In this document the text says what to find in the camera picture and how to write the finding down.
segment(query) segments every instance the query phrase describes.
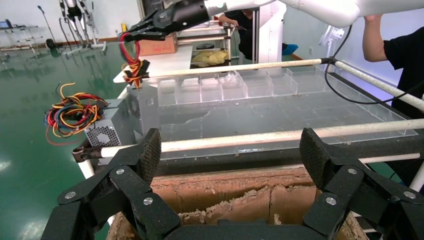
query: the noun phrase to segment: ventilation grille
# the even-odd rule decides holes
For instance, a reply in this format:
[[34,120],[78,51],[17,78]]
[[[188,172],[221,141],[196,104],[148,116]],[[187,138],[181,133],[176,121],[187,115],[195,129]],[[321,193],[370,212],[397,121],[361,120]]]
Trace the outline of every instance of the ventilation grille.
[[91,128],[86,132],[92,147],[114,147],[121,145],[117,132],[108,126]]

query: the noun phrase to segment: person's arm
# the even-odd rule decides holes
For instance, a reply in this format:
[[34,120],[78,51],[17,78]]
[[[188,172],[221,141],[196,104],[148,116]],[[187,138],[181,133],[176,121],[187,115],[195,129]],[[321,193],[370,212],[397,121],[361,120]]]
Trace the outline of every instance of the person's arm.
[[232,24],[236,27],[239,26],[239,23],[237,22],[237,20],[233,20],[231,18],[228,18],[227,16],[225,16],[225,14],[221,14],[221,16],[219,16],[218,21],[220,21],[221,23],[227,23],[227,24]]
[[385,44],[380,34],[382,15],[371,15],[365,18],[362,51],[365,60],[369,62],[386,61]]

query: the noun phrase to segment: black rubber pad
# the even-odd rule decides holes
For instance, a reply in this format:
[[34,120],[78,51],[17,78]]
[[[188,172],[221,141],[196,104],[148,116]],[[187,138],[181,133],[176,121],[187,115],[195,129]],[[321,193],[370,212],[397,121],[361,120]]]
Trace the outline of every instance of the black rubber pad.
[[141,161],[141,179],[151,184],[161,160],[161,135],[159,129],[151,128],[142,142],[143,151],[139,156]]
[[323,175],[330,155],[325,144],[311,128],[304,128],[300,139],[300,156],[316,187],[322,189]]

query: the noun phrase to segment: metal screw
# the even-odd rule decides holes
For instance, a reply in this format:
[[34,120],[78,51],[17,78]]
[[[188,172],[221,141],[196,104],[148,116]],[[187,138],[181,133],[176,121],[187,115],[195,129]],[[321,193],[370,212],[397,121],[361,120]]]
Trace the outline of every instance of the metal screw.
[[144,203],[144,205],[150,205],[150,204],[152,204],[152,203],[153,203],[153,198],[151,198],[151,197],[146,197],[146,198],[143,200],[143,203]]
[[355,169],[353,169],[353,168],[349,168],[348,170],[347,170],[350,174],[357,174],[358,172],[355,170]]
[[123,174],[125,171],[121,168],[121,169],[118,169],[118,170],[116,170],[116,174],[118,174],[118,175],[121,175],[121,174]]
[[77,193],[76,193],[76,192],[74,192],[74,191],[70,191],[70,192],[68,192],[68,193],[65,195],[65,198],[66,198],[66,199],[71,199],[71,198],[75,197],[75,195],[77,195]]
[[415,199],[417,196],[415,196],[415,194],[413,194],[412,192],[410,192],[410,191],[404,191],[403,192],[403,194],[405,195],[405,196],[407,196],[408,198],[410,198],[410,199]]
[[332,198],[332,197],[327,197],[325,200],[330,205],[336,205],[336,203],[337,203],[336,200],[334,198]]

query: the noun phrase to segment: cardboard box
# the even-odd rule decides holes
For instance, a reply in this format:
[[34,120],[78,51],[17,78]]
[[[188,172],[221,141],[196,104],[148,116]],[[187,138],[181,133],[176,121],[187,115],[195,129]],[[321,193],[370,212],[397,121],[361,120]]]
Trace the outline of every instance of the cardboard box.
[[[235,222],[261,219],[269,225],[300,225],[317,195],[305,168],[270,167],[159,176],[150,186],[179,213],[183,225],[216,225],[219,219]],[[106,240],[138,239],[130,223],[118,213]],[[336,239],[369,240],[351,213]]]
[[141,40],[140,56],[174,54],[178,50],[177,34],[171,33],[165,37],[165,41]]

